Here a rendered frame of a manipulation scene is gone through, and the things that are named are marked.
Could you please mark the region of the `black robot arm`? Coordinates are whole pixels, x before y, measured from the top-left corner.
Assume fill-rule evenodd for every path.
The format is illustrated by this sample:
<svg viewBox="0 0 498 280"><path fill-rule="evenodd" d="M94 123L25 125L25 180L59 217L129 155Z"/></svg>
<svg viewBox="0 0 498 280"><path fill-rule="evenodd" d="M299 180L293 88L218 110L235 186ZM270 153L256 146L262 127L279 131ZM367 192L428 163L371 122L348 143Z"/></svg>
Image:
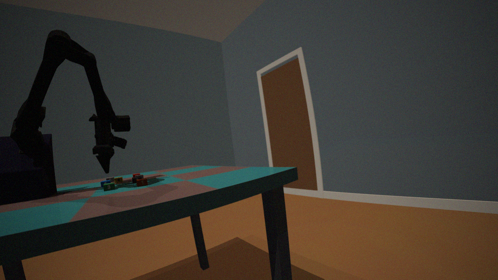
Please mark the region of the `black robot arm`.
<svg viewBox="0 0 498 280"><path fill-rule="evenodd" d="M130 131L129 115L115 115L103 90L95 56L70 39L66 32L52 30L48 34L43 60L30 94L18 110L11 129L10 137L17 143L19 154L43 150L44 138L39 127L42 127L46 107L42 107L42 103L57 67L65 59L85 68L97 113L97 116L93 114L89 118L90 122L95 122L95 132L111 131L111 129L114 129L114 132Z"/></svg>

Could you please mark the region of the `green block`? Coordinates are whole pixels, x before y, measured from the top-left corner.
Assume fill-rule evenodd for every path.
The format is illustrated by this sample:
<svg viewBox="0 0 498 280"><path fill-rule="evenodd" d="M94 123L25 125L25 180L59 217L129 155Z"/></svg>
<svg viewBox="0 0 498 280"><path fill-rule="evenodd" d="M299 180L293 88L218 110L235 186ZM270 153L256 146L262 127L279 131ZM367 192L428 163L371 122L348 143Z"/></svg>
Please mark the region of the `green block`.
<svg viewBox="0 0 498 280"><path fill-rule="evenodd" d="M114 182L113 183L106 183L103 185L104 191L107 190L115 190Z"/></svg>

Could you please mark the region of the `orange block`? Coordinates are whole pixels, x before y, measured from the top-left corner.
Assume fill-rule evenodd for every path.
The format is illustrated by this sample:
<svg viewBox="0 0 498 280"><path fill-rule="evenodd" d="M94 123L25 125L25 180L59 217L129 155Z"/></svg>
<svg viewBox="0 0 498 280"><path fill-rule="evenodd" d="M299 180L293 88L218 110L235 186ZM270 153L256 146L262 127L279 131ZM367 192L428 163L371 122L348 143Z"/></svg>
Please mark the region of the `orange block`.
<svg viewBox="0 0 498 280"><path fill-rule="evenodd" d="M137 186L147 186L148 185L148 182L147 182L147 178L144 178L144 179L138 179L136 180L137 182Z"/></svg>

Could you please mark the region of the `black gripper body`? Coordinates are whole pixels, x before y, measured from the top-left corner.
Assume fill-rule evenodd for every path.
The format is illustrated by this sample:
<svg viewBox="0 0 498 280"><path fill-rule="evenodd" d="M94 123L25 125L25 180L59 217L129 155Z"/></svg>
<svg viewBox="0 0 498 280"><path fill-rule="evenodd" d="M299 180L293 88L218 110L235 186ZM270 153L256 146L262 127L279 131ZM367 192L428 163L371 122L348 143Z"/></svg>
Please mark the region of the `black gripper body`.
<svg viewBox="0 0 498 280"><path fill-rule="evenodd" d="M114 154L112 145L107 144L109 136L111 136L110 131L95 132L96 145L93 147L93 154Z"/></svg>

